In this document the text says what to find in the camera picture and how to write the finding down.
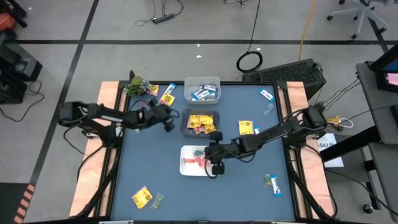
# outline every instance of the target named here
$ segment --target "green plant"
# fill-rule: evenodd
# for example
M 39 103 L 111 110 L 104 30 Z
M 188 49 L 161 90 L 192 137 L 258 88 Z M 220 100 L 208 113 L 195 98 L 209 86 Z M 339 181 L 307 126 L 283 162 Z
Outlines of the green plant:
M 124 90 L 128 96 L 140 96 L 145 94 L 149 88 L 150 84 L 147 80 L 135 76 L 131 82 L 124 87 Z

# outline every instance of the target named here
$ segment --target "yellow cable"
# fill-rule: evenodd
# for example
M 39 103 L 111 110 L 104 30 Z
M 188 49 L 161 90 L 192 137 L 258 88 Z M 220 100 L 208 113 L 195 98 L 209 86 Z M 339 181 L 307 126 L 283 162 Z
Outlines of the yellow cable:
M 305 24 L 304 31 L 303 31 L 303 36 L 301 37 L 301 42 L 300 42 L 300 54 L 298 55 L 298 60 L 301 60 L 301 54 L 303 52 L 303 43 L 304 43 L 304 37 L 305 33 L 307 32 L 307 28 L 310 25 L 310 22 L 312 20 L 313 12 L 315 10 L 315 6 L 317 5 L 317 0 L 313 0 L 311 10 L 310 10 L 310 15 L 308 16 L 307 23 Z

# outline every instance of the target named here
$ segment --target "gray floor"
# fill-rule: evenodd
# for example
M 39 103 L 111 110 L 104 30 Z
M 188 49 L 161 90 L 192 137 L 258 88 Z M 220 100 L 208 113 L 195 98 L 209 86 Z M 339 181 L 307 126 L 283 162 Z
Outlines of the gray floor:
M 21 40 L 79 40 L 94 0 L 19 0 L 28 12 L 23 29 L 16 26 Z M 238 4 L 223 5 L 220 1 L 182 0 L 185 9 L 177 18 L 163 24 L 149 22 L 144 27 L 134 23 L 150 19 L 152 1 L 99 0 L 88 40 L 203 40 L 249 39 L 254 22 L 257 1 L 250 0 L 245 8 Z M 161 3 L 155 0 L 157 15 Z M 262 1 L 254 38 L 275 40 L 273 44 L 253 45 L 264 57 L 263 68 L 296 61 L 299 45 L 278 43 L 278 40 L 300 40 L 309 15 L 311 0 Z M 307 40 L 349 40 L 357 28 L 352 16 L 336 16 L 327 21 L 331 11 L 354 6 L 347 1 L 318 0 L 314 17 L 308 28 Z M 179 5 L 167 1 L 167 12 L 177 12 Z M 388 24 L 382 34 L 385 40 L 398 40 L 398 5 L 375 10 Z M 365 20 L 357 40 L 377 40 L 368 20 Z M 37 157 L 49 128 L 65 78 L 70 70 L 76 44 L 26 44 L 23 47 L 42 62 L 44 68 L 39 80 L 44 85 L 45 99 L 28 113 L 21 123 L 13 123 L 0 116 L 0 182 L 29 182 Z M 353 82 L 355 64 L 374 60 L 383 54 L 380 45 L 304 45 L 302 58 L 320 62 L 327 84 L 320 100 L 330 97 Z M 148 44 L 115 45 L 85 44 L 80 55 L 67 101 L 96 102 L 102 81 L 125 80 L 128 71 L 148 80 L 183 80 L 187 77 L 217 76 L 222 80 L 240 80 L 235 63 L 247 51 L 244 44 Z M 255 65 L 255 58 L 245 58 L 245 68 Z M 5 113 L 19 118 L 38 96 L 27 96 L 21 105 L 1 106 Z M 335 103 L 326 116 L 336 114 L 349 118 L 368 110 L 360 86 L 352 89 Z M 354 121 L 354 128 L 344 134 L 355 134 L 373 125 L 369 113 Z M 67 218 L 76 187 L 76 172 L 82 155 L 74 151 L 62 138 L 65 128 L 57 126 L 40 174 L 25 222 Z M 86 140 L 79 130 L 70 131 L 71 141 L 80 149 Z M 392 223 L 386 209 L 372 215 L 362 212 L 369 202 L 365 191 L 345 180 L 330 183 L 339 208 L 338 217 L 353 222 Z M 382 195 L 378 185 L 378 194 Z

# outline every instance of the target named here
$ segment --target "white plate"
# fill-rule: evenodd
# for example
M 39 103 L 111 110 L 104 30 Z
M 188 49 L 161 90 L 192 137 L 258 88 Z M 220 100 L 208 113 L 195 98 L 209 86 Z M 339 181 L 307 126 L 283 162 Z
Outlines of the white plate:
M 204 167 L 200 167 L 197 163 L 185 163 L 184 162 L 184 158 L 185 159 L 194 159 L 193 153 L 196 150 L 205 151 L 206 147 L 207 146 L 183 146 L 181 148 L 180 173 L 182 175 L 190 175 L 190 176 L 196 176 L 196 177 L 200 177 L 200 176 L 207 177 Z M 211 171 L 211 168 L 213 167 L 213 165 L 209 161 L 206 163 L 206 165 L 207 165 L 207 173 L 209 173 L 210 176 L 214 177 L 214 175 Z

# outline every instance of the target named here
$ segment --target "office chair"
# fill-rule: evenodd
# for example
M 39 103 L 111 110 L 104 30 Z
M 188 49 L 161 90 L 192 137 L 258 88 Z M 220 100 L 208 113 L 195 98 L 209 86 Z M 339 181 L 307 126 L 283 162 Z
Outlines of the office chair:
M 397 0 L 351 0 L 351 1 L 358 4 L 358 7 L 332 12 L 329 14 L 327 19 L 328 21 L 330 21 L 333 19 L 333 16 L 336 15 L 355 14 L 354 20 L 357 20 L 359 18 L 359 25 L 356 33 L 351 36 L 352 39 L 357 38 L 357 36 L 361 32 L 362 23 L 363 20 L 365 19 L 365 16 L 373 19 L 374 21 L 376 21 L 376 23 L 383 24 L 381 29 L 379 29 L 379 34 L 386 31 L 387 23 L 384 22 L 376 13 L 374 13 L 373 10 L 377 4 L 384 4 L 385 6 L 391 6 L 394 3 L 396 4 L 398 3 Z M 344 4 L 345 2 L 346 0 L 339 0 L 339 4 Z

